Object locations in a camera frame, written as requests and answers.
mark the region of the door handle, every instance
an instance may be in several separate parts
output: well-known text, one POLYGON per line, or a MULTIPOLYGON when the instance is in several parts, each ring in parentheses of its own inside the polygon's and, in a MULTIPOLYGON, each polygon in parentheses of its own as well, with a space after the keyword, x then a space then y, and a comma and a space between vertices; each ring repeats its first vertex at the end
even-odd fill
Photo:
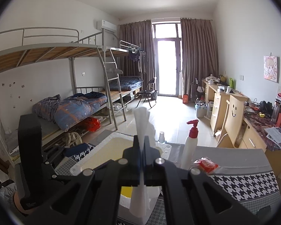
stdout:
POLYGON ((251 142, 251 144, 252 144, 252 146, 254 147, 254 148, 256 148, 256 146, 254 145, 254 143, 252 142, 252 140, 249 138, 249 141, 251 142))

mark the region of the air conditioner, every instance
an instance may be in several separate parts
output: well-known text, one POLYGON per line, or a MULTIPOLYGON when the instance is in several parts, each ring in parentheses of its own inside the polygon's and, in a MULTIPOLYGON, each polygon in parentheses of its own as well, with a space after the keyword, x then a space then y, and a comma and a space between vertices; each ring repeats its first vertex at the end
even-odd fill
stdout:
POLYGON ((101 20, 101 21, 97 21, 97 29, 101 30, 101 29, 106 29, 108 31, 112 31, 112 32, 116 32, 117 31, 117 26, 107 22, 106 20, 101 20))

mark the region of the brown curtain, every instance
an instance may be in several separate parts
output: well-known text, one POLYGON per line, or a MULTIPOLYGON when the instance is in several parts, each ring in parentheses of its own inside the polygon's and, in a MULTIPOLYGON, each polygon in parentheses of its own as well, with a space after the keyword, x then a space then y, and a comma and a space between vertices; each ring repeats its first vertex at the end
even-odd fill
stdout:
POLYGON ((155 76, 154 43, 151 20, 145 20, 126 25, 120 25, 120 39, 135 45, 141 45, 146 55, 142 73, 138 71, 138 63, 131 61, 128 57, 120 59, 120 69, 124 76, 142 76, 143 87, 155 76))
POLYGON ((181 19, 183 94, 197 78, 218 76, 217 43, 210 20, 181 19))

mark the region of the smiley face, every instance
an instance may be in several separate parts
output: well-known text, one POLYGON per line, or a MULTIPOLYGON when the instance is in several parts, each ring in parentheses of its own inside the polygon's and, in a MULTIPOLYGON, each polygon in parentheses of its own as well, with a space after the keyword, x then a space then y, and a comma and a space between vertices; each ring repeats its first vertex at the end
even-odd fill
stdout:
POLYGON ((234 105, 232 106, 232 110, 231 110, 231 113, 232 113, 232 116, 235 117, 236 114, 233 114, 233 109, 234 109, 234 105))

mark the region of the glass door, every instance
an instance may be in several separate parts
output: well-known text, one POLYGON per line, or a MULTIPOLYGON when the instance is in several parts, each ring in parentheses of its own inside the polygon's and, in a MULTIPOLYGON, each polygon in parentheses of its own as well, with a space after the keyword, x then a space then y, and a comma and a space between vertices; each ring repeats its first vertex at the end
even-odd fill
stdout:
POLYGON ((178 22, 153 24, 158 95, 178 97, 181 26, 178 22))

